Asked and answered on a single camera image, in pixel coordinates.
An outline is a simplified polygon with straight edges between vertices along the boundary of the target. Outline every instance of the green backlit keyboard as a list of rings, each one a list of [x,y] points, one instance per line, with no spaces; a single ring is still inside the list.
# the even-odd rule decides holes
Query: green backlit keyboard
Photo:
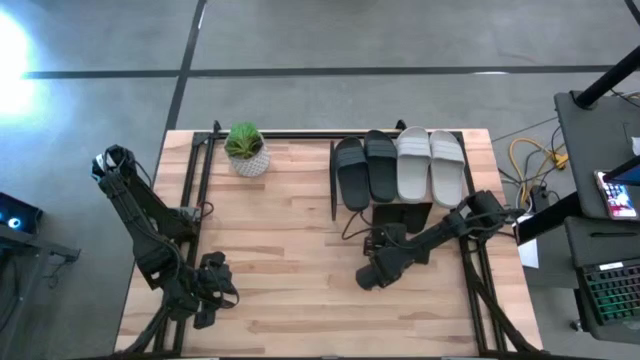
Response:
[[[582,280],[600,325],[640,321],[640,259],[585,266]]]

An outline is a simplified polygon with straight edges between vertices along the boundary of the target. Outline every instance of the wooden table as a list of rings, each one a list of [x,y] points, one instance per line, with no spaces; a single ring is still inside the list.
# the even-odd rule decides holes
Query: wooden table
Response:
[[[491,190],[504,203],[488,131],[462,131],[475,188]],[[167,133],[154,190],[168,206],[180,203],[192,136]],[[351,215],[340,197],[331,221],[329,141],[267,140],[267,146],[268,172],[244,178],[231,168],[222,141],[216,142],[207,194],[215,211],[203,220],[198,259],[224,252],[242,299],[234,309],[218,311],[212,327],[195,330],[191,317],[183,356],[477,355],[458,240],[432,251],[428,265],[413,265],[390,287],[364,291],[355,282],[355,271],[368,263],[364,234],[340,239]],[[445,213],[434,206],[428,226]],[[364,227],[358,219],[351,229]],[[496,236],[487,247],[501,307],[541,348],[513,239]],[[149,290],[136,268],[116,349],[135,340],[161,299],[162,291]],[[493,344],[484,307],[483,319]]]

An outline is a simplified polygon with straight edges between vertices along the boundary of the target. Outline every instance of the phone screen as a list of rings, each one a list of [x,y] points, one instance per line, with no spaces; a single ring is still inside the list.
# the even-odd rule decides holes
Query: phone screen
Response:
[[[626,185],[610,184],[603,180],[604,172],[598,171],[598,187],[606,199],[609,214],[613,218],[636,218],[638,214],[633,208]]]

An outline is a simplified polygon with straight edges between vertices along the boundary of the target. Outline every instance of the succulent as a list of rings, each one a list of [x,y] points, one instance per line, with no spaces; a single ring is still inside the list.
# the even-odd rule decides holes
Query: succulent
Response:
[[[249,159],[262,148],[262,137],[253,123],[239,123],[231,126],[225,150],[231,157]]]

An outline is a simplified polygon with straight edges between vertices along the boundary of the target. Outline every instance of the smartphone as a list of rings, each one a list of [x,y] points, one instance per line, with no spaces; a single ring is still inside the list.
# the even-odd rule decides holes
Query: smartphone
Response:
[[[631,203],[627,186],[605,182],[604,174],[604,171],[595,172],[596,183],[609,212],[609,217],[613,220],[637,219],[638,214]]]

